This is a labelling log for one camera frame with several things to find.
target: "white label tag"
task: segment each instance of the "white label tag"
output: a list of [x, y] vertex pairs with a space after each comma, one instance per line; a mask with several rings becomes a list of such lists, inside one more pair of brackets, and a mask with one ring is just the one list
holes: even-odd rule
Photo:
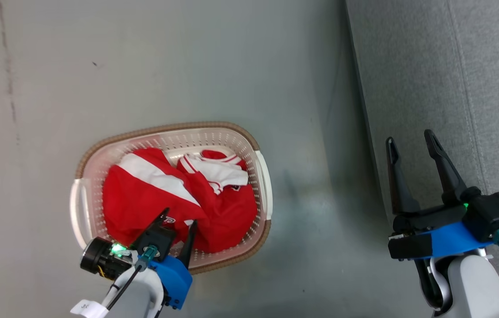
[[86, 318], [104, 318], [108, 309], [97, 302], [83, 299], [71, 309], [71, 314], [80, 314]]

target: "laundry basket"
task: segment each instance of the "laundry basket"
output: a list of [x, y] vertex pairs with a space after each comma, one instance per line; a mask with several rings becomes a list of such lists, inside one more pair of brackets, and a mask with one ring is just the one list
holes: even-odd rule
[[[210, 121], [165, 125], [110, 137], [92, 146], [78, 164], [70, 198], [71, 222], [82, 249], [95, 237], [111, 240], [106, 230], [102, 206], [102, 186], [108, 169], [126, 154], [141, 148], [162, 149], [171, 163], [185, 153], [204, 149], [234, 153], [245, 160], [249, 183], [253, 187], [257, 216], [241, 242], [228, 250], [208, 254], [194, 250], [189, 270], [192, 274], [235, 264], [254, 255], [265, 243], [271, 227], [271, 179], [257, 141], [232, 123]], [[177, 255], [179, 250], [171, 250]]]

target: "concrete floor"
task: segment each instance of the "concrete floor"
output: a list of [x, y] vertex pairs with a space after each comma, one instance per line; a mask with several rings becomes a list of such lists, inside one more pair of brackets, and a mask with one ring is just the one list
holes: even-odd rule
[[424, 317], [389, 258], [342, 3], [0, 0], [0, 317], [67, 318], [107, 280], [78, 267], [78, 160], [117, 133], [224, 120], [269, 165], [272, 229], [162, 317]]

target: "gray sofa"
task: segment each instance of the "gray sofa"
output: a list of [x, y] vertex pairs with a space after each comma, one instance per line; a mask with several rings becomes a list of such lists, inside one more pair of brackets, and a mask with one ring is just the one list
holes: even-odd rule
[[[348, 0], [347, 10], [389, 219], [389, 136], [423, 207], [440, 204], [442, 192], [424, 129], [468, 186], [499, 191], [499, 0]], [[499, 250], [489, 252], [499, 272]]]

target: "green light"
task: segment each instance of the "green light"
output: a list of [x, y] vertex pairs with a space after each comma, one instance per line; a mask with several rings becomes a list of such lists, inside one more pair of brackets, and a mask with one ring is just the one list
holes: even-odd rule
[[125, 251], [126, 248], [120, 244], [114, 244], [114, 246], [112, 246], [112, 253], [116, 254], [117, 252], [119, 251]]

